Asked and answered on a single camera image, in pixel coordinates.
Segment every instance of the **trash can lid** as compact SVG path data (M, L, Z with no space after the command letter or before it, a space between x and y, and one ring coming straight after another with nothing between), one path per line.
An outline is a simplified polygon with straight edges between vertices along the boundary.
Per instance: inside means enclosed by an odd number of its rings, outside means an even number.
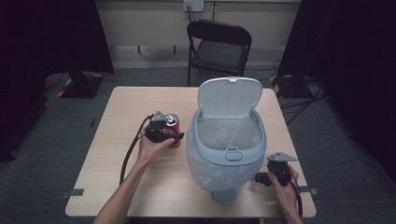
M204 82L198 90L202 116L216 119L245 118L262 97L262 84L248 77L219 77Z

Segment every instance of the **soda can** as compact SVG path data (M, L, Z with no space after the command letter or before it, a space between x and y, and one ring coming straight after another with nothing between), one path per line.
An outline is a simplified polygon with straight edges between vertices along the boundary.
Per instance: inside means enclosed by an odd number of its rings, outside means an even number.
M171 134L178 134L180 133L180 125L178 121L178 117L175 114L168 114L166 115L166 125L165 125L165 132ZM177 143L172 143L170 146L171 148L176 148L180 146L180 141Z

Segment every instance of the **black chair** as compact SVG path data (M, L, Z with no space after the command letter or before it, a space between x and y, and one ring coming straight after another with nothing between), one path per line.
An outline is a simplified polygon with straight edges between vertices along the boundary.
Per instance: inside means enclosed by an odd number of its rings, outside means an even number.
M191 84L191 68L212 71L221 75L242 77L250 51L251 36L244 28L218 21L198 20L187 27L190 40L189 73L187 86ZM194 39L201 40L198 48Z

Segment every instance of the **gray carpet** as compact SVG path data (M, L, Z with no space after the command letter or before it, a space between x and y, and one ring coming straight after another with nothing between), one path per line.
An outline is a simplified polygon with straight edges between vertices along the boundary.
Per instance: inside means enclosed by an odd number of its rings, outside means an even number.
M249 67L267 69L271 67ZM247 70L246 77L268 78L275 71ZM107 75L94 99L57 98L68 79L50 76L45 92L48 101L41 116L17 149L17 159L0 163L0 223L91 223L92 218L68 217L67 199L85 160L106 103L117 86L186 86L187 68L120 69ZM199 82L209 77L195 77ZM316 83L310 88L315 91ZM281 105L305 99L279 99ZM285 121L300 106L284 108ZM341 116L326 100L314 102L288 125L304 169L317 215L304 223L396 223L396 189L375 160L348 135ZM172 218L133 219L135 223L175 223ZM178 223L208 223L209 220L180 219ZM255 220L210 220L210 223L253 223ZM283 223L265 219L264 223Z

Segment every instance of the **wrist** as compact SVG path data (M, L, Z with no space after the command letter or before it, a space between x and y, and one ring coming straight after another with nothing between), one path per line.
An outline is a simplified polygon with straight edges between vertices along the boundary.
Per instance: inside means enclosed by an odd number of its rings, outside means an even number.
M296 209L282 209L282 210L283 210L283 215L285 216L286 222L288 224L303 223Z

